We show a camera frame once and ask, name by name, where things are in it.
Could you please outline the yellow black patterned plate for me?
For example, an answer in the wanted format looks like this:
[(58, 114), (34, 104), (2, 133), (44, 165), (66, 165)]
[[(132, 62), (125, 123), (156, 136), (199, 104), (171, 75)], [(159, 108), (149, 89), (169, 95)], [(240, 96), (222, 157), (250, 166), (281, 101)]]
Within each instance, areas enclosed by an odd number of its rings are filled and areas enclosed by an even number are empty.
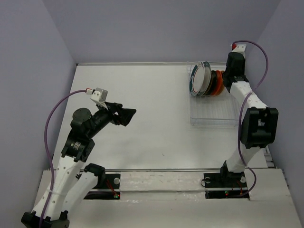
[(204, 95), (210, 96), (214, 93), (217, 86), (217, 80), (218, 80), (217, 73), (214, 70), (212, 70), (210, 82)]

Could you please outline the orange plate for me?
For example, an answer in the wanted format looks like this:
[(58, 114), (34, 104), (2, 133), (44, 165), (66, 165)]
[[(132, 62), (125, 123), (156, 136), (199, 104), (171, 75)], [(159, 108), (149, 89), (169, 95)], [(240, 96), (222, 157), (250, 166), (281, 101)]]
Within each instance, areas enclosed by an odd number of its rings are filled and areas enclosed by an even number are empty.
[(218, 96), (224, 90), (222, 72), (219, 71), (219, 70), (216, 70), (215, 73), (216, 73), (216, 76), (217, 76), (216, 77), (217, 80), (216, 80), (216, 85), (211, 92), (211, 96)]

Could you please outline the white plate teal lettered rim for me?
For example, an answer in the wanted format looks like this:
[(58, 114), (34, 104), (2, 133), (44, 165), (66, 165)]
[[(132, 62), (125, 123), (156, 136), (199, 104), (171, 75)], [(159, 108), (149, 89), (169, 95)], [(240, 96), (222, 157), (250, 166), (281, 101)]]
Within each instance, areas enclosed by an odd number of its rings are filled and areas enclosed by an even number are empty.
[(209, 62), (205, 61), (205, 62), (202, 62), (202, 64), (204, 65), (204, 69), (205, 69), (204, 81), (203, 81), (203, 84), (202, 84), (201, 89), (198, 92), (197, 96), (201, 96), (206, 93), (207, 88), (210, 84), (210, 80), (211, 80), (211, 67), (210, 67)]

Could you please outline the white plate green red rim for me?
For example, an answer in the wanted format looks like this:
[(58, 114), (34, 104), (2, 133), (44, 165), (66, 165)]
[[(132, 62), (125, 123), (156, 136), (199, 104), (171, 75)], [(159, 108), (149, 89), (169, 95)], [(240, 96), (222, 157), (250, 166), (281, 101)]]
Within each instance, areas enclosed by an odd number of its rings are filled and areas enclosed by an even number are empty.
[(197, 62), (190, 75), (190, 95), (196, 96), (202, 87), (205, 78), (205, 67), (203, 62)]

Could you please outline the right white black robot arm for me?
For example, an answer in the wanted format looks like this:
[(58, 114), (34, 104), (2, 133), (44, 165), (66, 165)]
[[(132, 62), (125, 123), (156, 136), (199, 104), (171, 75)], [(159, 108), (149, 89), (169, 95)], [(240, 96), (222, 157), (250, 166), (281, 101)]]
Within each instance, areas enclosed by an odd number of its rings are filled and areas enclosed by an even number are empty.
[(220, 169), (219, 182), (230, 186), (241, 177), (250, 160), (276, 136), (278, 110), (268, 107), (255, 94), (245, 76), (245, 57), (230, 52), (223, 73), (224, 86), (240, 105), (237, 148)]

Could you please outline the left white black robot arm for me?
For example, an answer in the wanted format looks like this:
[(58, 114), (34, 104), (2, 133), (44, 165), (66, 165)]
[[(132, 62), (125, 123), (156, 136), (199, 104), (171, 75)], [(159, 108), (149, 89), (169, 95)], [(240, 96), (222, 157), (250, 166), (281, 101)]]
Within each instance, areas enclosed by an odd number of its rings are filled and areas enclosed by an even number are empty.
[(51, 182), (33, 210), (24, 213), (21, 222), (28, 228), (67, 228), (74, 207), (93, 187), (105, 183), (104, 167), (85, 165), (95, 145), (93, 137), (109, 123), (127, 126), (135, 113), (136, 109), (109, 102), (99, 106), (95, 114), (87, 108), (74, 111), (71, 131)]

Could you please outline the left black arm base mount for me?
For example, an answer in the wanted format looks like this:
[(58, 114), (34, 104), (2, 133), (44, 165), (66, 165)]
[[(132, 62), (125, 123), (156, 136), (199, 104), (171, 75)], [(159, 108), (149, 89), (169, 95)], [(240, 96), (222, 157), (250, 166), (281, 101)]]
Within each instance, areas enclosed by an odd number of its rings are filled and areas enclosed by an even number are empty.
[(86, 200), (119, 200), (120, 192), (120, 173), (106, 173), (103, 182), (98, 181), (97, 185), (90, 190), (84, 197)]

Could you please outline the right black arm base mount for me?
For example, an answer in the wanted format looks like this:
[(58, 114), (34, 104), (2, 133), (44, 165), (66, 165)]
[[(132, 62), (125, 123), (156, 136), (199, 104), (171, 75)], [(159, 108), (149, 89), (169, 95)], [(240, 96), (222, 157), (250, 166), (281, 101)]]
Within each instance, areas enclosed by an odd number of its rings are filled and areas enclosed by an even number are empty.
[(204, 173), (201, 186), (205, 188), (206, 199), (249, 199), (244, 172), (232, 173), (232, 177), (219, 172)]

